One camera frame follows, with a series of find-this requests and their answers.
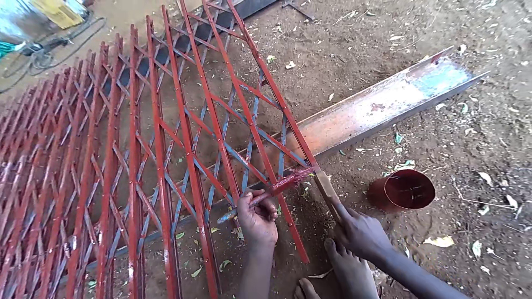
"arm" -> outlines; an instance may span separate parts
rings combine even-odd
[[[257,190],[238,200],[238,222],[248,244],[238,299],[267,299],[270,292],[273,249],[277,242],[277,211],[271,199],[250,207],[252,198],[262,193],[264,190]]]
[[[336,206],[336,210],[342,226],[337,225],[335,233],[344,246],[390,275],[417,298],[469,298],[395,251],[377,219],[343,205]]]

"paintbrush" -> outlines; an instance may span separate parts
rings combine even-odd
[[[263,194],[255,197],[250,202],[250,207],[251,206],[257,206],[261,201],[265,200],[266,198],[274,197],[277,194],[279,194],[279,193],[281,193],[281,192],[283,192],[283,191],[285,191],[285,190],[287,190],[289,188],[292,188],[292,187],[295,187],[295,186],[299,185],[299,183],[301,183],[306,177],[311,175],[313,171],[314,171],[314,168],[312,168],[312,167],[311,168],[307,168],[307,169],[294,171],[288,177],[283,178],[282,180],[278,181],[277,183],[271,185],[266,190],[266,192],[264,192]],[[225,213],[222,217],[220,217],[220,219],[218,219],[217,223],[218,224],[223,223],[223,222],[225,222],[225,221],[227,221],[229,219],[234,218],[236,215],[237,215],[236,209],[232,209],[231,211]]]

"yellow object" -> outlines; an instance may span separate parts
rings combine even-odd
[[[63,0],[31,0],[31,3],[61,29],[83,22],[83,18],[72,11]]]

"metal grille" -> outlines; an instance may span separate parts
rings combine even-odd
[[[184,0],[180,4],[186,11]],[[6,110],[0,127],[0,298],[56,297],[59,289],[66,298],[83,297],[91,262],[97,264],[96,298],[112,298],[120,246],[128,249],[129,296],[144,298],[143,247],[154,231],[164,244],[168,297],[181,298],[174,237],[181,214],[197,222],[209,292],[216,298],[221,286],[211,239],[213,202],[234,207],[254,182],[273,184],[288,166],[317,166],[231,2],[204,0],[202,13],[187,13],[180,27],[171,24],[164,6],[162,11],[162,35],[146,17],[146,46],[138,45],[132,25],[129,56],[117,35],[111,51],[102,43],[98,57],[88,53]],[[239,52],[230,55],[235,48]],[[220,74],[225,79],[212,80]],[[259,108],[278,113],[278,126],[258,124]],[[296,151],[287,148],[287,134],[298,141]],[[246,137],[240,142],[233,135]],[[308,262],[285,198],[277,198]]]

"bare foot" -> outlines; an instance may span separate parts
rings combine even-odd
[[[346,250],[340,242],[325,239],[325,250],[346,299],[378,299],[368,262]]]
[[[306,278],[299,280],[299,285],[296,286],[294,299],[320,299],[320,296],[314,291],[314,286]]]

